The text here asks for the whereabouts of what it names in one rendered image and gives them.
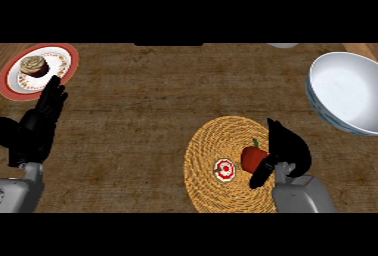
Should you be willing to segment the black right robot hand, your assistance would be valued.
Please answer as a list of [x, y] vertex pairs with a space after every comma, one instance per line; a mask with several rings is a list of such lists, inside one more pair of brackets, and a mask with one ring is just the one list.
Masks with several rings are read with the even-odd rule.
[[284, 127], [280, 121], [268, 119], [268, 125], [269, 155], [260, 160], [252, 176], [252, 189], [265, 185], [280, 163], [287, 162], [296, 165], [294, 170], [287, 174], [290, 178], [303, 176], [312, 166], [311, 149], [303, 138]]

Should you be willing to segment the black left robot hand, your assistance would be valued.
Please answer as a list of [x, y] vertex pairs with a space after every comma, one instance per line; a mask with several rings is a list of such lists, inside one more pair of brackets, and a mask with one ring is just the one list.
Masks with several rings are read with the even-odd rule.
[[0, 146], [9, 149], [9, 166], [43, 163], [49, 157], [57, 123], [69, 98], [61, 78], [54, 75], [43, 89], [36, 107], [21, 121], [0, 117]]

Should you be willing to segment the woven wicker round placemat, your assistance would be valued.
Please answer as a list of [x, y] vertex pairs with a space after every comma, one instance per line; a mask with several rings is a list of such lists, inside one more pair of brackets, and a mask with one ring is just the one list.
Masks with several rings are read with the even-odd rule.
[[225, 116], [198, 129], [185, 154], [187, 191], [200, 212], [274, 213], [275, 175], [265, 185], [250, 188], [253, 174], [243, 170], [241, 154], [258, 145], [269, 151], [269, 131], [255, 120]]

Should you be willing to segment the red bell pepper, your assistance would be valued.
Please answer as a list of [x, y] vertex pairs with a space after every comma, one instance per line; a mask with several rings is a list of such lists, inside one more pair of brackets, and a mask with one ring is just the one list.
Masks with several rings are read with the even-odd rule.
[[260, 149], [258, 139], [253, 139], [253, 145], [246, 147], [241, 154], [241, 168], [246, 172], [255, 173], [262, 160], [269, 153]]

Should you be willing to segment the red-rimmed white plate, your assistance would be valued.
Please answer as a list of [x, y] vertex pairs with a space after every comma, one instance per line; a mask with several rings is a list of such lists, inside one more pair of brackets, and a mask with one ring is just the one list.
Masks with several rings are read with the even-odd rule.
[[[42, 56], [49, 66], [48, 73], [36, 78], [21, 72], [21, 62], [27, 57]], [[66, 84], [79, 67], [79, 51], [69, 43], [43, 43], [23, 50], [0, 70], [0, 95], [12, 101], [40, 98], [42, 91], [54, 75]]]

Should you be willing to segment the chocolate cupcake with cream frosting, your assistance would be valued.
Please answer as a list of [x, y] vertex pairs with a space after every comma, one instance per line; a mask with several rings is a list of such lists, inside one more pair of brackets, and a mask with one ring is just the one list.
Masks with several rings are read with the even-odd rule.
[[51, 70], [46, 59], [42, 56], [29, 56], [21, 60], [21, 72], [35, 77], [43, 77]]

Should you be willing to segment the large white bowl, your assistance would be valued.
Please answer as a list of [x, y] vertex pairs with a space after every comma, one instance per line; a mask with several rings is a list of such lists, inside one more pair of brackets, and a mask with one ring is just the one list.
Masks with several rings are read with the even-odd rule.
[[324, 121], [351, 134], [378, 136], [378, 62], [349, 52], [314, 61], [306, 94]]

